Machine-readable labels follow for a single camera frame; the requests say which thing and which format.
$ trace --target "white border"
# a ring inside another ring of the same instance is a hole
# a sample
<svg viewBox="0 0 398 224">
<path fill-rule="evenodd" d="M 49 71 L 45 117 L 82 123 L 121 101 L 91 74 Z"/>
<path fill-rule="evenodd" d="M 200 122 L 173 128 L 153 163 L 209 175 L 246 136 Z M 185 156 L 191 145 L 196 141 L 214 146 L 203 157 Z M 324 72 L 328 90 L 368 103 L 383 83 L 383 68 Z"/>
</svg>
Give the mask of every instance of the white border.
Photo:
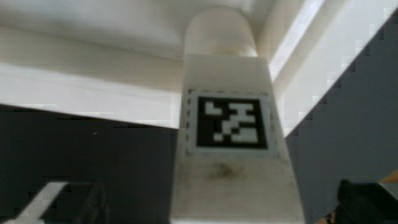
<svg viewBox="0 0 398 224">
<path fill-rule="evenodd" d="M 214 98 L 235 98 L 235 99 L 257 99 L 260 100 L 260 108 L 262 108 L 262 115 L 264 115 L 264 127 L 265 127 L 265 138 L 267 138 L 267 145 L 269 149 L 251 149 L 251 148 L 219 148 L 219 147 L 200 147 L 196 145 L 198 142 L 198 99 L 200 97 L 214 97 Z M 271 100 L 269 95 L 265 93 L 230 93 L 230 92 L 217 92 L 217 91 L 201 91 L 191 90 L 189 92 L 189 102 L 187 102 L 187 129 L 189 129 L 189 139 L 187 139 L 187 152 L 189 154 L 198 153 L 223 153 L 223 154 L 255 154 L 255 155 L 267 155 L 276 157 L 278 156 L 278 147 L 276 147 L 276 138 L 274 138 L 274 129 L 272 129 L 272 120 L 271 120 Z"/>
</svg>

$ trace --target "black object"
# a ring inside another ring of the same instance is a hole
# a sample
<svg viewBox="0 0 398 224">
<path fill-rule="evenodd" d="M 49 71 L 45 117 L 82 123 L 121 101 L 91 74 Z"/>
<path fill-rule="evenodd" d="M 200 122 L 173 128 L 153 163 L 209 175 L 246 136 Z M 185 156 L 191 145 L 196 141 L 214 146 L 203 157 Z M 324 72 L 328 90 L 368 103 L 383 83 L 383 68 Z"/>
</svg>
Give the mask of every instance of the black object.
<svg viewBox="0 0 398 224">
<path fill-rule="evenodd" d="M 338 224 L 398 224 L 398 201 L 377 183 L 344 180 L 338 200 Z"/>
<path fill-rule="evenodd" d="M 109 207 L 100 183 L 70 183 L 42 216 L 47 224 L 107 224 Z"/>
</svg>

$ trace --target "white ceiling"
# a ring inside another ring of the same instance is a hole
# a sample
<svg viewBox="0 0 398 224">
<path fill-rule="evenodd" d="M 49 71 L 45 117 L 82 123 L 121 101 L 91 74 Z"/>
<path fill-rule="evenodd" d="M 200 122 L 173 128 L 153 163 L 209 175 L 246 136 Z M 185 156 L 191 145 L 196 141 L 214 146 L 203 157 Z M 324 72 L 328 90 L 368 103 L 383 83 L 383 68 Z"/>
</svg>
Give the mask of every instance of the white ceiling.
<svg viewBox="0 0 398 224">
<path fill-rule="evenodd" d="M 255 36 L 274 0 L 0 0 L 0 25 L 180 59 L 185 29 L 203 9 L 237 8 Z"/>
</svg>

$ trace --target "gray wall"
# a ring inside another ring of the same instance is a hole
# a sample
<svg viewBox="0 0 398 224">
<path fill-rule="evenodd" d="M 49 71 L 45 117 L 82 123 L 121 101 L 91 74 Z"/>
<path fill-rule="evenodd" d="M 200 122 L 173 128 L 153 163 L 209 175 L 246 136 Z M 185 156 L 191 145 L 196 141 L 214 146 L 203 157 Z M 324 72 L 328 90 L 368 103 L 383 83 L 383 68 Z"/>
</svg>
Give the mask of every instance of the gray wall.
<svg viewBox="0 0 398 224">
<path fill-rule="evenodd" d="M 340 180 L 398 169 L 398 16 L 288 136 L 308 223 L 333 211 Z"/>
</svg>

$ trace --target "dark wall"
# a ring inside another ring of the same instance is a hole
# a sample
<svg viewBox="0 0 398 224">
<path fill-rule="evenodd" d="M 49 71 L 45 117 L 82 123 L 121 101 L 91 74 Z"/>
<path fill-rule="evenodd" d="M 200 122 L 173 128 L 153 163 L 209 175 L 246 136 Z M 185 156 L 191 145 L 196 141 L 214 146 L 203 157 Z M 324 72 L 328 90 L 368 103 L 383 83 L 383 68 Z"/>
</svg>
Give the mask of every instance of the dark wall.
<svg viewBox="0 0 398 224">
<path fill-rule="evenodd" d="M 308 223 L 333 211 L 340 180 L 398 169 L 398 15 L 288 136 Z"/>
<path fill-rule="evenodd" d="M 52 180 L 105 184 L 113 223 L 168 223 L 177 130 L 0 106 L 0 222 Z"/>
</svg>

